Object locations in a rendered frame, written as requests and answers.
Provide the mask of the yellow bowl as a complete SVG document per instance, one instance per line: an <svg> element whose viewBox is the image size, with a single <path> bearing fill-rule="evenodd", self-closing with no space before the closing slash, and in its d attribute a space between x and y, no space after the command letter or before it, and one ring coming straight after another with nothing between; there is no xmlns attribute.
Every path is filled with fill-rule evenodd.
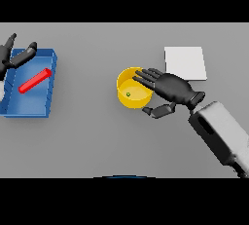
<svg viewBox="0 0 249 225"><path fill-rule="evenodd" d="M151 90L133 80L136 70L141 71L142 67L126 68L117 78L117 98L126 108L143 108L150 102L153 94Z"/></svg>

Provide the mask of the blue tray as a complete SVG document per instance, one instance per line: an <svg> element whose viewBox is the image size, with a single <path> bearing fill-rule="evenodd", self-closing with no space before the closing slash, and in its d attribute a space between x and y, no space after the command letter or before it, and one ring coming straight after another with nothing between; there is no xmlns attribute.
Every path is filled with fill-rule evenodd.
<svg viewBox="0 0 249 225"><path fill-rule="evenodd" d="M5 77L5 95L0 102L0 116L7 118L48 118L51 112L54 75L57 56L54 49L38 49L36 56L18 69L11 68ZM34 86L25 94L18 87L43 69L52 76Z"/></svg>

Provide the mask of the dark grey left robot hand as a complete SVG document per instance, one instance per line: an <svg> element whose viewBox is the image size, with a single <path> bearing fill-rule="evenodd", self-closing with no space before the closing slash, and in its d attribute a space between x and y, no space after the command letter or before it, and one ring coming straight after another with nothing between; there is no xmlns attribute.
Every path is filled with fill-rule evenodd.
<svg viewBox="0 0 249 225"><path fill-rule="evenodd" d="M8 69L18 69L36 56L36 42L32 42L26 50L22 51L16 56L11 56L16 37L17 35L13 33L4 45L0 45L0 81L5 79Z"/></svg>

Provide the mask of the pale square measuring scale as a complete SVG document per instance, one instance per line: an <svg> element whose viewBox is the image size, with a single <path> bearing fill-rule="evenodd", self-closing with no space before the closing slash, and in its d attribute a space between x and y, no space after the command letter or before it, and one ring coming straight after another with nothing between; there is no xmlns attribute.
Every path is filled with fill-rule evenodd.
<svg viewBox="0 0 249 225"><path fill-rule="evenodd" d="M187 81L207 79L202 47L165 47L165 72Z"/></svg>

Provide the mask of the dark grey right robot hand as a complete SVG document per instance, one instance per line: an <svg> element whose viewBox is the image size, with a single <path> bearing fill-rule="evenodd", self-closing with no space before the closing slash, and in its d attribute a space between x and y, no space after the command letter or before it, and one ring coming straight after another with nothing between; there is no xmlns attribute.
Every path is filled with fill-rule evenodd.
<svg viewBox="0 0 249 225"><path fill-rule="evenodd" d="M159 97L168 101L157 108L144 107L143 112L154 119L164 117L175 112L177 104L186 106L193 111L205 98L205 92L196 92L184 79L171 74L162 73L156 68L136 70L132 79Z"/></svg>

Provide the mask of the red beaker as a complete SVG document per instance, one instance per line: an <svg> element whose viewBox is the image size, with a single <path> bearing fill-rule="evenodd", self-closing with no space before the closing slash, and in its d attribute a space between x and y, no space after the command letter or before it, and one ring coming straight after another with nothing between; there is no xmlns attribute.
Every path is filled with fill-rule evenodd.
<svg viewBox="0 0 249 225"><path fill-rule="evenodd" d="M32 78L28 79L26 82L21 84L18 87L18 92L20 94L25 94L26 92L30 91L32 88L42 83L47 78L50 78L52 75L53 73L49 68L44 68L42 71L34 75Z"/></svg>

